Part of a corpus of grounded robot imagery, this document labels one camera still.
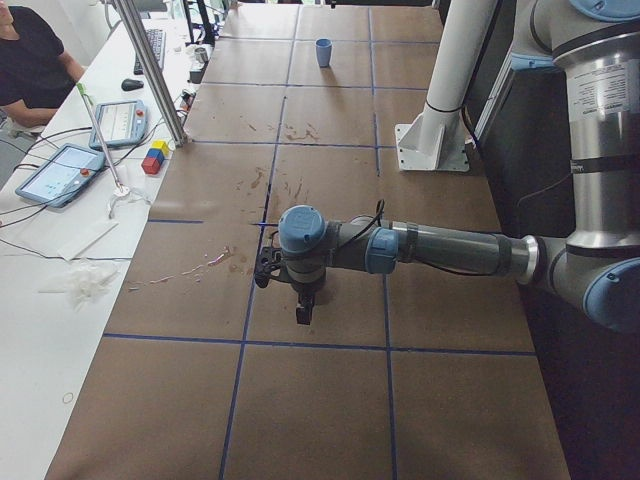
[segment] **tiled surface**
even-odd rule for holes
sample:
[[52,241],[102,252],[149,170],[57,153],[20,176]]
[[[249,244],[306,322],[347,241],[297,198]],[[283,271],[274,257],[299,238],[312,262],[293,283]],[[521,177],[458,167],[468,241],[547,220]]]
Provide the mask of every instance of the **tiled surface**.
[[47,480],[215,478],[239,350],[103,338]]
[[383,352],[248,347],[226,479],[391,478]]
[[250,224],[294,204],[498,229],[483,176],[400,172],[389,148],[423,108],[435,15],[232,12],[51,478],[568,478],[513,281],[332,269],[311,326],[289,285],[252,285]]
[[284,84],[292,43],[289,40],[220,41],[202,81]]
[[533,357],[393,354],[398,478],[568,479]]

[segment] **blue cup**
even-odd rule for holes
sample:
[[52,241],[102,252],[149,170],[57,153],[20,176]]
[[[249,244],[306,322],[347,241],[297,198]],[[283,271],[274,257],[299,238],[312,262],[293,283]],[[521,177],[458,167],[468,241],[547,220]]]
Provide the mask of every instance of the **blue cup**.
[[329,66],[331,60],[331,40],[328,38],[316,40],[316,58],[318,59],[318,66],[320,66],[320,68]]

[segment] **black shirt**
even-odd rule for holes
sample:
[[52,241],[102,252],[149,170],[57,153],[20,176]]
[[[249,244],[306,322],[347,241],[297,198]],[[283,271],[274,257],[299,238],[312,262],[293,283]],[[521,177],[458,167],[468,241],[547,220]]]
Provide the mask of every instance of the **black shirt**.
[[58,60],[62,42],[33,10],[9,10],[20,39],[0,39],[0,105],[22,99],[29,108],[58,108],[74,87]]

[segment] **black mouse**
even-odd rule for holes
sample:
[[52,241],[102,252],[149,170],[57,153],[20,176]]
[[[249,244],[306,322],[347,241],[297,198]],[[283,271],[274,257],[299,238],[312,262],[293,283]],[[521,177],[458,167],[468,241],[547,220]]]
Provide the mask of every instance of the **black mouse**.
[[122,85],[120,85],[120,88],[122,88],[125,92],[137,90],[142,87],[144,87],[144,82],[142,80],[135,80],[133,78],[125,78],[122,81]]

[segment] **white desk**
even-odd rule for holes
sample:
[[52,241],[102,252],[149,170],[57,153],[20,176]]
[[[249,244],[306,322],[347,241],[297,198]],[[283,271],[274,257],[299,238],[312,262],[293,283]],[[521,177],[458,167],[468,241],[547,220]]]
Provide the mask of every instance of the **white desk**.
[[[187,86],[190,60],[174,46],[184,40],[173,27],[167,30],[164,73],[172,97]],[[134,51],[121,25],[88,68],[82,79],[96,102],[141,99],[149,109],[149,129],[161,119],[150,87],[123,92],[120,83],[133,76]],[[79,93],[74,90],[43,132],[89,126],[89,116]],[[161,125],[152,139],[169,140]],[[87,145],[88,132],[57,136],[56,145]],[[149,144],[136,149],[118,167],[128,186],[143,189],[153,200],[167,166],[157,176],[146,176],[140,167]],[[37,156],[48,157],[54,146],[42,142],[23,162],[41,164]],[[127,149],[114,154],[121,158]],[[17,170],[0,192],[0,212],[29,203],[14,193],[31,170]],[[62,210],[47,209],[32,219],[0,229],[0,238],[57,256],[58,248],[71,241],[96,221],[107,220],[107,202],[115,185],[104,172],[80,197]],[[24,218],[37,208],[1,215],[4,224]],[[83,257],[130,258],[147,219],[149,205],[143,201],[118,202],[118,225],[82,252]],[[70,275],[79,262],[44,259],[0,243],[0,478],[41,479],[56,452],[87,370],[109,318],[129,261],[95,261],[94,266],[116,268],[104,291],[81,305],[69,293],[39,293],[56,276]]]

